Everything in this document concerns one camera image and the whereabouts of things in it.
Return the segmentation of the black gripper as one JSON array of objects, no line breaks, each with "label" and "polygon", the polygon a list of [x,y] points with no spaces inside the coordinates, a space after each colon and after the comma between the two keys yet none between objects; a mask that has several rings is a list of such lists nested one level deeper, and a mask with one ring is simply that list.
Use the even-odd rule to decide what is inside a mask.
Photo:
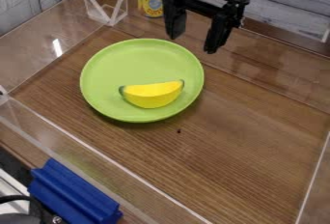
[{"label": "black gripper", "polygon": [[[163,0],[164,4],[164,29],[172,40],[186,31],[187,12],[183,3],[199,3],[202,0]],[[217,52],[226,44],[234,28],[239,28],[242,15],[239,9],[245,9],[250,0],[223,0],[227,4],[221,8],[211,20],[207,31],[203,51],[209,54]]]}]

